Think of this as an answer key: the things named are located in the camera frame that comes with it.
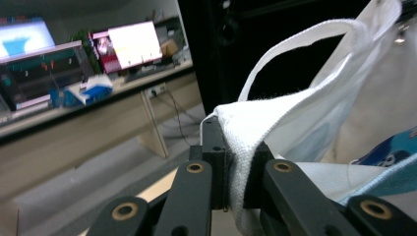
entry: white bag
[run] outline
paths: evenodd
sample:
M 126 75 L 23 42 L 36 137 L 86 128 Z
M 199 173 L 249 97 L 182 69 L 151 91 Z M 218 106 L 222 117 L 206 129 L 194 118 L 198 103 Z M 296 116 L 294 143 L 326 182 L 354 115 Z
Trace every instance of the white bag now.
M 209 117 L 218 117 L 235 154 L 230 202 L 242 234 L 263 233 L 256 213 L 242 208 L 252 158 L 262 141 L 275 158 L 298 162 L 328 198 L 341 203 L 356 194 L 387 196 L 417 190 L 417 156 L 391 168 L 347 164 L 389 136 L 417 125 L 413 105 L 417 25 L 409 23 L 405 41 L 398 45 L 395 22 L 400 14 L 398 0 L 375 0 L 356 20 L 327 21 L 280 42 L 255 66 L 238 102 L 214 109 Z M 344 33 L 309 88 L 247 101 L 255 76 L 272 58 Z M 285 80 L 279 75 L 276 79 Z M 343 164 L 317 163 L 324 157 L 326 162 Z

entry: monitor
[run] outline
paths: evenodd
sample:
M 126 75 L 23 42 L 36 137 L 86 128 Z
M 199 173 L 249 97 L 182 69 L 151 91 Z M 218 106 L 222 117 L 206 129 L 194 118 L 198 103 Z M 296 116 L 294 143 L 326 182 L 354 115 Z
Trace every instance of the monitor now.
M 109 29 L 108 34 L 122 69 L 162 58 L 153 22 Z
M 0 19 L 0 42 L 0 58 L 55 45 L 45 21 L 40 17 Z
M 61 89 L 94 75 L 80 41 L 0 59 L 0 92 L 11 111 L 49 101 Z

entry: screw hole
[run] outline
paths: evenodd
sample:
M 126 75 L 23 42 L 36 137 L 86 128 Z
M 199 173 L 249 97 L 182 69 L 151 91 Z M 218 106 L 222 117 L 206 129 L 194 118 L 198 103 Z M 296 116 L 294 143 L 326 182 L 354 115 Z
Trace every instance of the screw hole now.
M 280 172 L 290 172 L 292 170 L 291 165 L 287 164 L 287 163 L 283 163 L 283 162 L 277 162 L 273 168 L 275 168 L 275 170 L 280 171 Z
M 123 203 L 115 207 L 111 212 L 113 219 L 121 221 L 130 219 L 138 212 L 138 206 L 134 203 Z
M 204 169 L 205 168 L 199 163 L 192 163 L 187 165 L 187 171 L 193 174 L 201 173 Z
M 119 208 L 119 213 L 120 214 L 128 214 L 130 212 L 132 212 L 132 208 L 130 206 L 123 206 L 121 208 Z
M 361 209 L 367 214 L 378 219 L 391 219 L 392 213 L 385 205 L 376 203 L 374 201 L 365 200 L 360 205 Z

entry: cable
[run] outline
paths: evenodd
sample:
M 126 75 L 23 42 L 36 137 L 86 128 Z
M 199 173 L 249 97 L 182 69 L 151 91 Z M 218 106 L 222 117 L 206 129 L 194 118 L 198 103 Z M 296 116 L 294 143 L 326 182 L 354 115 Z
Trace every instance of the cable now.
M 166 100 L 162 99 L 160 96 L 156 96 L 156 92 L 152 94 L 154 95 L 154 97 L 156 97 L 158 100 L 162 101 L 163 103 L 165 103 L 166 105 L 172 107 L 175 109 L 175 105 L 172 105 L 171 103 L 167 102 Z M 191 124 L 196 124 L 196 125 L 200 125 L 200 123 L 202 123 L 203 119 L 200 119 L 198 117 L 195 117 L 193 115 L 191 115 L 190 113 L 188 113 L 184 108 L 182 108 L 178 102 L 176 102 L 176 100 L 173 98 L 172 93 L 170 94 L 170 97 L 172 99 L 172 101 L 174 102 L 174 104 L 176 103 L 177 108 L 179 108 L 186 116 L 188 116 L 191 120 L 193 120 L 195 123 L 191 123 Z
M 188 142 L 188 140 L 187 140 L 186 136 L 184 135 L 184 131 L 183 131 L 183 129 L 182 129 L 181 119 L 180 119 L 180 113 L 179 113 L 179 111 L 178 111 L 178 106 L 177 106 L 177 102 L 176 102 L 176 100 L 175 100 L 175 98 L 174 98 L 174 95 L 172 94 L 171 90 L 169 90 L 169 88 L 168 88 L 168 87 L 166 87 L 166 92 L 169 94 L 169 96 L 170 96 L 170 97 L 171 97 L 171 99 L 172 99 L 172 102 L 174 103 L 174 109 L 175 109 L 175 112 L 177 113 L 178 127 L 180 128 L 180 133 L 181 133 L 181 136 L 182 136 L 183 140 L 185 141 L 185 143 L 186 143 L 188 146 L 190 146 L 191 144 Z

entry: desk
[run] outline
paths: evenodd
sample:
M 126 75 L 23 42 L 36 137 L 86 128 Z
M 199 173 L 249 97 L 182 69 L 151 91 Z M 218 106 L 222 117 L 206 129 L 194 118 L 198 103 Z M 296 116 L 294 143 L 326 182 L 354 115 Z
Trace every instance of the desk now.
M 136 136 L 142 145 L 166 157 L 157 124 L 175 112 L 144 92 L 162 82 L 185 109 L 201 103 L 189 62 L 127 84 L 118 79 L 113 93 L 92 105 L 51 110 L 1 128 L 0 203 Z

